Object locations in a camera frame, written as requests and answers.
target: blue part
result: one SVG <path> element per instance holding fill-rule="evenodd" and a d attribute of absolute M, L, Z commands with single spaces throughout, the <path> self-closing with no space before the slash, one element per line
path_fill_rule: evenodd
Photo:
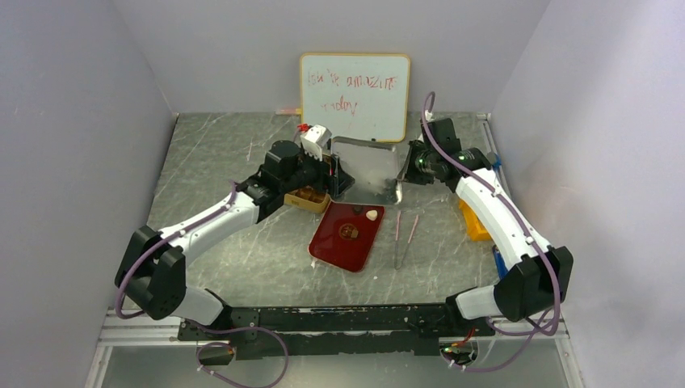
<path fill-rule="evenodd" d="M 499 253 L 499 249 L 497 249 L 496 245 L 493 245 L 493 256 L 494 265 L 497 266 L 497 274 L 499 275 L 499 279 L 501 280 L 509 271 L 506 269 L 504 265 L 504 259 L 502 259 L 502 254 Z"/>
<path fill-rule="evenodd" d="M 494 157 L 496 158 L 494 164 L 493 164 L 493 169 L 495 171 L 499 170 L 499 167 L 502 165 L 502 160 L 499 158 L 499 155 L 495 154 Z"/>

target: red handwriting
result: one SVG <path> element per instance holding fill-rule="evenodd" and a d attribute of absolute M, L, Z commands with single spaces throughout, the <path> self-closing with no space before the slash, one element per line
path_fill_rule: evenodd
<path fill-rule="evenodd" d="M 307 70 L 307 83 L 309 86 L 318 85 L 320 83 L 328 83 L 335 86 L 341 86 L 340 76 L 330 69 L 326 71 Z M 347 77 L 347 87 L 368 87 L 370 89 L 382 89 L 391 91 L 397 85 L 397 77 L 383 78 L 380 75 L 356 75 Z"/>
<path fill-rule="evenodd" d="M 349 87 L 370 87 L 372 89 L 387 89 L 392 90 L 397 82 L 397 77 L 381 78 L 379 75 L 347 77 L 347 85 Z"/>
<path fill-rule="evenodd" d="M 339 101 L 336 101 L 334 103 L 324 103 L 324 104 L 322 104 L 321 107 L 325 111 L 328 111 L 330 109 L 330 110 L 337 111 L 337 112 L 340 112 L 340 111 L 349 112 L 350 114 L 352 114 L 354 116 L 357 113 L 357 104 L 358 103 L 352 103 L 350 101 L 346 101 L 345 96 L 341 95 Z"/>
<path fill-rule="evenodd" d="M 326 69 L 325 73 L 319 71 L 312 72 L 311 70 L 307 72 L 307 83 L 310 86 L 324 82 L 330 82 L 335 86 L 340 86 L 340 83 L 338 82 L 339 79 L 340 77 L 338 74 L 330 71 L 329 69 Z"/>

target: gray marble surface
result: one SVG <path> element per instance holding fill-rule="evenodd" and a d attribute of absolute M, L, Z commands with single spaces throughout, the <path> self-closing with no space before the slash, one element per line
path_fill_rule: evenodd
<path fill-rule="evenodd" d="M 464 148 L 485 150 L 472 113 L 451 116 Z M 149 225 L 183 221 L 229 193 L 231 179 L 255 173 L 271 143 L 292 139 L 299 117 L 270 113 L 199 113 L 179 117 L 159 178 Z M 410 114 L 404 143 L 419 134 Z M 402 160 L 408 147 L 400 145 Z M 400 252 L 420 216 L 404 265 L 393 268 L 397 211 Z M 448 295 L 491 284 L 497 271 L 492 242 L 472 242 L 456 196 L 442 184 L 405 185 L 403 201 L 387 208 L 366 268 L 352 273 L 313 260 L 307 246 L 321 215 L 285 205 L 201 255 L 187 282 L 209 288 L 232 306 L 336 306 L 441 302 Z"/>

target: white wall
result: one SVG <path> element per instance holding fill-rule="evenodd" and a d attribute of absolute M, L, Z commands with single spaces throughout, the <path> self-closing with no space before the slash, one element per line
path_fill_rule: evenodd
<path fill-rule="evenodd" d="M 685 386 L 685 2 L 553 0 L 494 109 L 589 388 Z"/>
<path fill-rule="evenodd" d="M 0 386 L 83 386 L 172 115 L 107 0 L 0 12 Z"/>
<path fill-rule="evenodd" d="M 549 0 L 114 0 L 178 112 L 300 105 L 304 52 L 407 53 L 410 109 L 490 112 Z"/>

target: whiteboard frame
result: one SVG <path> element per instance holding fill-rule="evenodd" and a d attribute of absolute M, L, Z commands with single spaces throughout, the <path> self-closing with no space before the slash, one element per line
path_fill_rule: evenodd
<path fill-rule="evenodd" d="M 380 143 L 401 143 L 405 140 L 406 137 L 406 122 L 407 122 L 407 114 L 409 113 L 409 82 L 410 82 L 410 77 L 411 77 L 411 58 L 407 54 L 400 54 L 400 53 L 316 53 L 316 52 L 311 52 L 311 53 L 303 53 L 300 55 L 300 123 L 304 124 L 305 123 L 305 91 L 304 91 L 304 80 L 303 80 L 303 73 L 304 73 L 304 67 L 302 66 L 302 61 L 305 59 L 305 57 L 404 57 L 407 60 L 407 80 L 406 80 L 406 98 L 405 98 L 405 123 L 404 126 L 402 127 L 402 136 L 397 139 L 397 140 L 389 140 L 389 139 L 376 139 L 376 141 Z"/>

